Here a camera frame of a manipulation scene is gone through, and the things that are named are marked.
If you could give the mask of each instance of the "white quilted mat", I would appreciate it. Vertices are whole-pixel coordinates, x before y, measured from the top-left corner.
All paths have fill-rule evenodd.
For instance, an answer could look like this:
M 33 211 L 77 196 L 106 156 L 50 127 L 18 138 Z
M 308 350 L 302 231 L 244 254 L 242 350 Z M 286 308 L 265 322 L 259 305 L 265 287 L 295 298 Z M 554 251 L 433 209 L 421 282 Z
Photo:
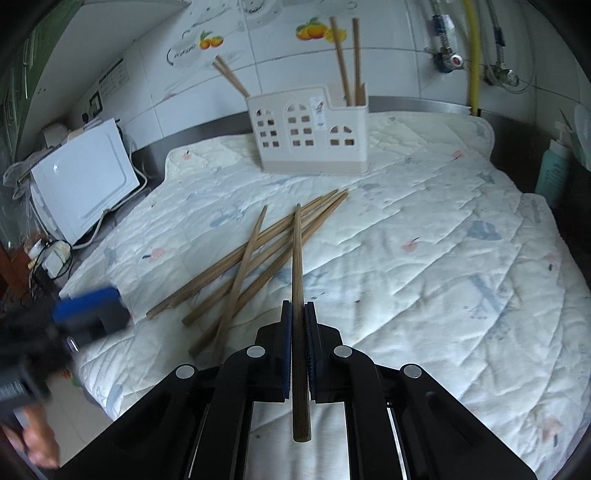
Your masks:
M 377 364 L 422 365 L 548 479 L 581 423 L 591 372 L 590 294 L 552 214 L 492 166 L 494 135 L 484 120 L 409 112 L 370 119 L 365 176 L 262 173 L 250 135 L 169 153 L 164 183 L 63 290 L 112 283 L 134 318 L 79 356 L 79 375 L 117 418 L 192 361 L 187 349 L 200 326 L 180 320 L 228 275 L 153 320 L 147 310 L 244 243 L 264 204 L 263 228 L 298 202 L 346 187 L 348 199 L 303 249 L 305 297 L 319 322 Z M 287 264 L 237 315 L 228 354 L 278 320 L 290 282 Z M 204 352 L 194 362 L 208 359 Z M 289 403 L 257 405 L 248 478 L 347 478 L 342 406 L 313 405 L 312 416 L 313 440 L 295 444 Z

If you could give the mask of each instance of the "hand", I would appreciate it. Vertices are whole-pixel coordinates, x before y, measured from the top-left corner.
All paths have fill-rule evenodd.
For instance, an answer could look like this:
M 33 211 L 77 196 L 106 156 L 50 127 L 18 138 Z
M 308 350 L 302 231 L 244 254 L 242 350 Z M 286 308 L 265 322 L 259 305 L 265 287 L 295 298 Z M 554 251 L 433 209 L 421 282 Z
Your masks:
M 22 430 L 22 438 L 28 448 L 31 463 L 42 468 L 59 468 L 60 446 L 56 442 L 55 434 L 47 423 L 45 409 L 41 405 L 23 408 L 23 413 L 29 425 Z M 24 451 L 20 437 L 12 430 L 2 427 L 8 440 L 14 448 Z

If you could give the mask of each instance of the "plastic bottle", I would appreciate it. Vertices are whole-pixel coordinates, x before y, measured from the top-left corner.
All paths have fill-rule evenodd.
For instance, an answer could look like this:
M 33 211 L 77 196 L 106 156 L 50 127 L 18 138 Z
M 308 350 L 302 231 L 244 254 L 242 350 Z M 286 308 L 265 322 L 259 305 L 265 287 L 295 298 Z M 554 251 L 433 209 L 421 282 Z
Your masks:
M 563 141 L 563 134 L 567 133 L 566 125 L 556 122 L 558 140 L 550 140 L 550 148 L 542 156 L 542 165 L 535 192 L 542 195 L 550 208 L 556 208 L 564 193 L 566 179 L 569 176 L 570 157 L 572 152 Z

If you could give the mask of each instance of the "blue tool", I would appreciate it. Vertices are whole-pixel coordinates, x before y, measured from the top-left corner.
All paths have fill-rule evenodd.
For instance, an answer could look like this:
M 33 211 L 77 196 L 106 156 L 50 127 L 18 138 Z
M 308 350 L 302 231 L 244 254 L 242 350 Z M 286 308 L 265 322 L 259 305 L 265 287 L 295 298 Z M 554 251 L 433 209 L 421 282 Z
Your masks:
M 39 302 L 0 322 L 0 415 L 49 397 L 47 377 L 83 346 L 129 322 L 116 288 Z

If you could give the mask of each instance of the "cabinet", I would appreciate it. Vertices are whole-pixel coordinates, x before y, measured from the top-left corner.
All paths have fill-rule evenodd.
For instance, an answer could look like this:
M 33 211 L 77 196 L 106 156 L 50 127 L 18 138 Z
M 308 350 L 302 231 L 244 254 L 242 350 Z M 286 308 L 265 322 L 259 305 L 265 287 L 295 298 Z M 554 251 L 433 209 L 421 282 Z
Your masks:
M 61 35 L 82 6 L 79 0 L 61 1 L 34 29 L 4 73 L 2 139 L 11 161 L 17 154 L 22 127 L 27 119 L 33 93 Z
M 35 28 L 0 82 L 0 129 L 11 161 L 34 151 L 131 43 L 186 7 L 184 0 L 62 0 Z

